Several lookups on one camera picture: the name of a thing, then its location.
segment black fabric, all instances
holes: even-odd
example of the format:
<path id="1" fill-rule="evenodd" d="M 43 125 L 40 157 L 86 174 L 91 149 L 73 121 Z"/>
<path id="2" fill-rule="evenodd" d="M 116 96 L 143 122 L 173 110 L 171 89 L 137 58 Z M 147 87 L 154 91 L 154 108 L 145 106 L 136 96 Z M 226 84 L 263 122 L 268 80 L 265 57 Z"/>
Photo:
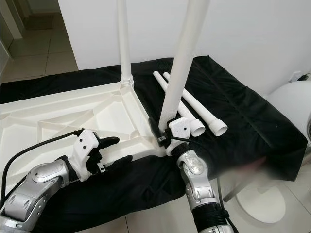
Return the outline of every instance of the black fabric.
<path id="1" fill-rule="evenodd" d="M 172 58 L 164 58 L 132 64 L 135 92 L 148 115 L 156 121 L 159 121 L 164 92 L 153 71 L 170 71 L 172 62 Z M 0 87 L 0 103 L 118 82 L 120 74 L 120 66 L 110 66 L 4 83 Z M 228 125 L 227 132 L 220 137 L 206 130 L 202 136 L 192 138 L 206 145 L 208 151 L 190 144 L 206 160 L 210 178 L 216 174 L 212 161 L 217 161 L 219 171 L 223 171 L 266 157 L 265 166 L 276 178 L 295 180 L 307 141 L 265 99 L 208 56 L 193 60 L 186 89 Z M 96 177 L 61 190 L 49 201 L 37 229 L 82 230 L 180 197 L 184 194 L 184 184 L 172 161 L 169 157 L 144 158 L 115 172 L 109 179 Z"/>

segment tiled floor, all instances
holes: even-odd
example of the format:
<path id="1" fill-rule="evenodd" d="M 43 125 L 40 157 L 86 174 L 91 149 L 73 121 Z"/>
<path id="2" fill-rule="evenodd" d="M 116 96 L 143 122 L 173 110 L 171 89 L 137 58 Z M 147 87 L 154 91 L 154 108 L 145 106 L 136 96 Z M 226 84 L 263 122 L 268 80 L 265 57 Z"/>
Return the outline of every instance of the tiled floor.
<path id="1" fill-rule="evenodd" d="M 53 29 L 26 31 L 9 52 L 13 61 L 5 68 L 2 83 L 78 70 L 61 14 L 55 14 Z"/>
<path id="2" fill-rule="evenodd" d="M 78 70 L 61 15 L 55 15 L 51 30 L 28 31 L 12 43 L 14 59 L 5 70 L 2 82 L 40 78 L 45 75 Z M 301 168 L 296 182 L 279 186 L 286 201 L 285 217 L 276 224 L 252 219 L 235 198 L 225 203 L 240 233 L 311 232 L 311 164 Z M 185 196 L 161 206 L 130 213 L 114 221 L 79 233 L 196 233 Z"/>

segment black tablecloth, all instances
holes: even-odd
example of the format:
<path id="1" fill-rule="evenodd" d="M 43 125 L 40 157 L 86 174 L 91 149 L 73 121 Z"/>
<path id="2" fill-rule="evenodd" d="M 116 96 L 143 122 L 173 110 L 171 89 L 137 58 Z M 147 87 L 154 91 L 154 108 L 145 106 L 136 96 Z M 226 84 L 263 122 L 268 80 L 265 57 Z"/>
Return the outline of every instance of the black tablecloth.
<path id="1" fill-rule="evenodd" d="M 172 58 L 164 58 L 132 64 L 135 92 L 148 115 L 157 121 L 164 92 L 152 73 L 170 71 L 172 62 Z M 118 82 L 120 74 L 120 66 L 110 66 L 4 83 L 0 103 Z M 277 109 L 208 56 L 193 60 L 186 89 L 228 125 L 220 137 L 207 130 L 194 138 L 208 151 L 190 144 L 206 160 L 210 178 L 216 175 L 212 161 L 217 161 L 217 171 L 221 172 L 265 157 L 265 166 L 274 177 L 295 180 L 307 141 Z M 93 227 L 176 199 L 184 194 L 184 188 L 174 158 L 145 157 L 60 190 L 48 202 L 34 232 Z"/>

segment white plastic pipe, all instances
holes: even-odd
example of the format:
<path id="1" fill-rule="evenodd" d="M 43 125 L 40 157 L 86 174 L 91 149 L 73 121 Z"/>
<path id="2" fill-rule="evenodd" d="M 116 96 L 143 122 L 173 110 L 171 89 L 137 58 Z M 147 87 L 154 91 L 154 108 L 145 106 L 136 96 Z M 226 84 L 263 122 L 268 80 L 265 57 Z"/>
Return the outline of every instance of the white plastic pipe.
<path id="1" fill-rule="evenodd" d="M 156 78 L 164 92 L 166 92 L 168 84 L 166 83 L 164 78 L 157 71 L 154 72 L 154 77 Z M 192 136 L 198 137 L 204 133 L 205 126 L 200 120 L 194 117 L 194 115 L 189 111 L 189 109 L 184 105 L 182 101 L 179 102 L 178 112 L 182 117 L 185 117 L 190 121 L 190 132 Z"/>
<path id="2" fill-rule="evenodd" d="M 189 0 L 186 18 L 171 70 L 172 78 L 163 102 L 159 122 L 161 130 L 165 130 L 167 122 L 176 117 L 178 104 L 192 64 L 192 53 L 199 38 L 209 2 L 209 0 Z"/>
<path id="3" fill-rule="evenodd" d="M 171 76 L 168 72 L 165 72 L 163 76 L 169 81 L 169 83 L 171 82 Z M 222 120 L 216 118 L 186 89 L 184 89 L 182 96 L 190 104 L 190 106 L 200 115 L 200 117 L 202 117 L 202 119 L 208 125 L 209 130 L 211 130 L 215 136 L 218 137 L 227 131 L 228 126 Z"/>
<path id="4" fill-rule="evenodd" d="M 134 84 L 134 80 L 131 72 L 127 12 L 125 1 L 126 0 L 117 0 L 118 28 L 119 28 L 119 48 L 121 58 L 121 84 L 129 86 Z"/>

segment wall outlet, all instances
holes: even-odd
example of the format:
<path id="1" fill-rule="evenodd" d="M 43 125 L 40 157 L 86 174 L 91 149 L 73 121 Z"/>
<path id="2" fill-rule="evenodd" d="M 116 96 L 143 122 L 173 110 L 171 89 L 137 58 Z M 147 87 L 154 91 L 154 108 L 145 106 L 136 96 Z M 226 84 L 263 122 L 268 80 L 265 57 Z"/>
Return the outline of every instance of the wall outlet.
<path id="1" fill-rule="evenodd" d="M 295 71 L 292 75 L 291 78 L 288 79 L 288 81 L 291 82 L 296 82 L 300 77 L 302 76 L 301 71 Z"/>

